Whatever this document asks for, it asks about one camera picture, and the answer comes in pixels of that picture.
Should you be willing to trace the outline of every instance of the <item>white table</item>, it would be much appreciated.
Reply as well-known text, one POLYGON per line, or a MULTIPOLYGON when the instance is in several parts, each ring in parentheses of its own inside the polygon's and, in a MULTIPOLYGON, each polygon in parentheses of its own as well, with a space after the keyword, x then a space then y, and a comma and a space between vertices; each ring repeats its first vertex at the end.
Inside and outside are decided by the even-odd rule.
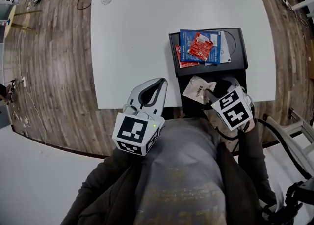
POLYGON ((168 81, 166 107, 181 106, 168 34, 180 29, 241 28, 248 58, 248 94, 275 99, 276 70, 262 0, 92 0, 91 51, 100 109, 121 108, 153 78, 168 81))

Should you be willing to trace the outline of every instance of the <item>person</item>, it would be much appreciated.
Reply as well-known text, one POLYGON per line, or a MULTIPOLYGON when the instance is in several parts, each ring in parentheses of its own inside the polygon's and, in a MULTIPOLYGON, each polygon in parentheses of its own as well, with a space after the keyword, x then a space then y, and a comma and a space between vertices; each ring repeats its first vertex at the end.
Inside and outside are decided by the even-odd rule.
POLYGON ((5 103, 7 103, 9 100, 11 100, 10 91, 12 86, 15 86, 15 80, 11 80, 10 84, 5 87, 4 85, 0 84, 0 101, 3 100, 5 103))
POLYGON ((87 177, 61 225, 264 224, 276 204, 251 120, 238 163, 206 117, 172 119, 145 157, 114 149, 87 177))

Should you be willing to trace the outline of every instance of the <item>red snack bag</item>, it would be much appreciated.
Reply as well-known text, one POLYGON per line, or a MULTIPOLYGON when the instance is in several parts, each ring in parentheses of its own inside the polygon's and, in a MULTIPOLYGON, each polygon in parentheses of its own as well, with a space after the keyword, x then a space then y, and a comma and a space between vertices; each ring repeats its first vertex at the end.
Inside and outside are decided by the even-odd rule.
POLYGON ((186 67, 192 67, 192 66, 199 65, 198 62, 181 62, 180 61, 180 46, 176 45, 175 47, 176 47, 176 51, 177 51, 177 57, 178 57, 180 68, 186 68, 186 67))
POLYGON ((213 46, 213 42, 198 32, 195 34, 194 40, 188 52, 200 60, 206 61, 213 46))

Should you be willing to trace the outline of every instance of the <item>gray shirt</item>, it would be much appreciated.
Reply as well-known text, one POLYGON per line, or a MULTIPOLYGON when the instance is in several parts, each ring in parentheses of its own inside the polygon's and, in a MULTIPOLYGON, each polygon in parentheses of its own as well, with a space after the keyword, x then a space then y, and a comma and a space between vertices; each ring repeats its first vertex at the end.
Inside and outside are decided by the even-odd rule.
POLYGON ((134 224, 226 224, 218 142, 205 119, 166 121, 142 163, 134 224))

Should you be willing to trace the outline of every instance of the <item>sleeve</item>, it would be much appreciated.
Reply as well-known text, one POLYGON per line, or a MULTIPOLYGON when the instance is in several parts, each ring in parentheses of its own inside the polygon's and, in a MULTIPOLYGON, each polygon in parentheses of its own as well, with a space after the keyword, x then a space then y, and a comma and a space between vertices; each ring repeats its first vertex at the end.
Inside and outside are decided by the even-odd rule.
POLYGON ((276 196, 271 190, 258 127, 244 133, 239 143, 239 165, 250 176, 259 199, 267 204, 276 204, 276 196))
POLYGON ((81 212, 113 185, 134 160, 139 159, 137 155, 114 149, 112 155, 99 163, 83 182, 61 225, 76 225, 81 212))

